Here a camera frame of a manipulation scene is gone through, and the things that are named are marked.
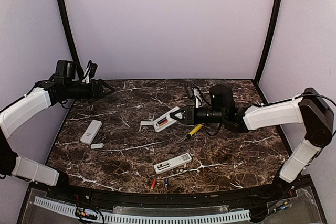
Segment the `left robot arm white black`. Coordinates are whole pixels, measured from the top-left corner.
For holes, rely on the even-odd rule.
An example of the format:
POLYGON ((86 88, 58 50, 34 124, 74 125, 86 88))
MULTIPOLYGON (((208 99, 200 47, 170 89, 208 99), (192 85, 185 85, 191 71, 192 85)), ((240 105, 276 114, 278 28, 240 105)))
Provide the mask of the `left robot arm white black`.
POLYGON ((66 173, 17 153, 9 139, 34 117, 56 104, 79 99, 94 102, 114 93, 111 85, 95 79, 97 67, 90 61, 80 74, 78 63, 59 60, 49 79, 37 81, 27 93, 1 109, 1 179, 12 176, 51 186, 63 201, 74 197, 66 173))

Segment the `yellow handled screwdriver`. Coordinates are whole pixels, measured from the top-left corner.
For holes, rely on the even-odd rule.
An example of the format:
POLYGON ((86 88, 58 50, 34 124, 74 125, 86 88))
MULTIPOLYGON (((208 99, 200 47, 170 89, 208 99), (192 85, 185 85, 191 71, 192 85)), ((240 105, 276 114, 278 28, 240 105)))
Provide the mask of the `yellow handled screwdriver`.
POLYGON ((180 142, 191 139, 202 127, 203 127, 202 124, 199 124, 196 127, 194 127, 189 133, 187 133, 186 137, 184 137, 180 142))

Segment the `white button remote control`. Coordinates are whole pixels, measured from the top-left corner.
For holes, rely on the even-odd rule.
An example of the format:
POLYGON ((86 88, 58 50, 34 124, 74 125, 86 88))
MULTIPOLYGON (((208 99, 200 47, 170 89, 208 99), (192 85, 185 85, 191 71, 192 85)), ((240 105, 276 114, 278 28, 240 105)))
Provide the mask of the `white button remote control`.
POLYGON ((162 174, 165 172, 168 172, 170 170, 173 170, 177 167, 183 166, 185 164, 188 164, 192 161, 192 157, 189 153, 182 154, 180 156, 177 156, 175 158, 163 161, 161 163, 155 164, 153 166, 155 172, 157 174, 162 174))

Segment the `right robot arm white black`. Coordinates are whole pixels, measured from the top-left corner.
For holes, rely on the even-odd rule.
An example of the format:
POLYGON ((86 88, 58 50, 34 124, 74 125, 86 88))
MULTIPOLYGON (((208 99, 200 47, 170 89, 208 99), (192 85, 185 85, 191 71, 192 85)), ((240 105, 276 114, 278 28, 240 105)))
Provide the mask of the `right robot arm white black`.
POLYGON ((233 92, 227 86, 210 87, 209 96, 209 106, 185 106, 170 113, 170 117, 185 125, 218 123, 235 133, 293 123, 305 126, 306 134, 279 170, 279 180, 268 187, 268 195, 273 200, 287 193, 288 184, 335 136, 334 113, 326 103, 328 98, 314 88, 306 88, 304 93, 286 100, 241 108, 235 106, 233 92))

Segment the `white remote with barcode label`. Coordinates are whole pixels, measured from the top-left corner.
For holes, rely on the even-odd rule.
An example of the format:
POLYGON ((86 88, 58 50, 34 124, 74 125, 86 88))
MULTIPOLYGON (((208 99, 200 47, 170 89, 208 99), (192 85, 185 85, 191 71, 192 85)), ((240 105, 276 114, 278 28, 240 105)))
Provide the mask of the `white remote with barcode label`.
POLYGON ((178 111, 179 109, 180 109, 180 107, 176 106, 173 109, 166 112, 165 114, 163 114, 162 116, 155 119, 153 121, 154 130, 158 133, 158 132, 168 128, 169 126, 173 125, 175 122, 177 122, 177 120, 170 117, 170 114, 178 111))

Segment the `grey battery cover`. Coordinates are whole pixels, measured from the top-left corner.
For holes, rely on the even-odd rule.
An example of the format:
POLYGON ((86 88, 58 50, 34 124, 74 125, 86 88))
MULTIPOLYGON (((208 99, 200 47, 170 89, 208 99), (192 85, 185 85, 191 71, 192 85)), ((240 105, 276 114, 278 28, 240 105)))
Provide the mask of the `grey battery cover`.
POLYGON ((141 126, 152 126, 153 122, 152 121, 141 121, 140 125, 141 126))

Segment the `red blue battery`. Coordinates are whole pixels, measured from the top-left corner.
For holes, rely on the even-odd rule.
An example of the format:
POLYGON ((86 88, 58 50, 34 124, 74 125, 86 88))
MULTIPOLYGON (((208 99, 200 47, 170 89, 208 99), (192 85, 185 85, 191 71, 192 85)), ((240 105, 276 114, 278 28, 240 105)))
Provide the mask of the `red blue battery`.
POLYGON ((151 185, 151 190, 153 190, 153 189, 154 189, 154 187, 155 187, 156 183, 157 183, 157 180, 156 180, 156 179, 154 179, 154 180, 153 180, 153 182, 152 182, 152 185, 151 185))

